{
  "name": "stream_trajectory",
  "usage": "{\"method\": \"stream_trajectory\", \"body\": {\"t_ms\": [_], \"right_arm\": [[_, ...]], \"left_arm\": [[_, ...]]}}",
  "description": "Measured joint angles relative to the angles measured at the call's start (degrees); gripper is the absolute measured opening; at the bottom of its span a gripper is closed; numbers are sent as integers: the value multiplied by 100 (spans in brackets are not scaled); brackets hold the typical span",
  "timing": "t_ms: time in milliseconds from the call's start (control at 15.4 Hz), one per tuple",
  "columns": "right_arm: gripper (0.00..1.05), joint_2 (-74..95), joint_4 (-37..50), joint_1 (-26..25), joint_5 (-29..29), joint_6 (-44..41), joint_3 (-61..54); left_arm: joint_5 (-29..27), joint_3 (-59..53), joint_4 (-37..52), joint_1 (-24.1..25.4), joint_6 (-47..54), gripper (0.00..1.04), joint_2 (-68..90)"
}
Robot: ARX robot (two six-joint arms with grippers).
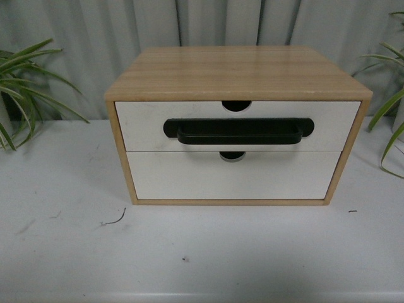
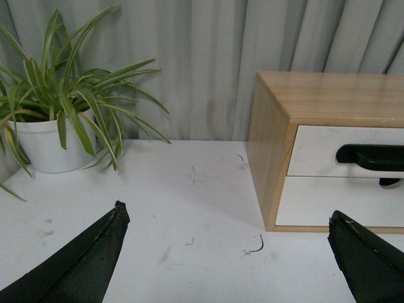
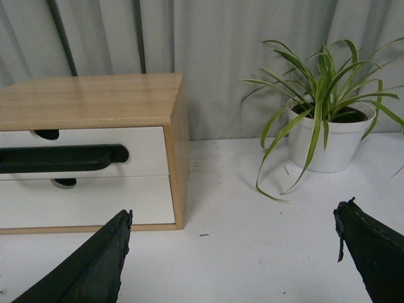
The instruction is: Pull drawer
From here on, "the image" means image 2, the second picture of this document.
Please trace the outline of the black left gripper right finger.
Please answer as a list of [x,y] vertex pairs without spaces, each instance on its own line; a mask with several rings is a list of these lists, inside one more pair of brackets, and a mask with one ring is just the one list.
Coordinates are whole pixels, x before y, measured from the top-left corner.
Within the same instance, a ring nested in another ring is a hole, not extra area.
[[402,251],[338,210],[328,242],[356,302],[403,302]]

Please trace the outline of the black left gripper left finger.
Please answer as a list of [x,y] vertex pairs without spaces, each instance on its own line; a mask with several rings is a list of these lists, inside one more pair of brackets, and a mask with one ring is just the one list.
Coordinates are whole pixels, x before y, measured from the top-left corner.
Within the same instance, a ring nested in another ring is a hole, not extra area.
[[1,302],[102,302],[130,218],[123,202],[1,290]]

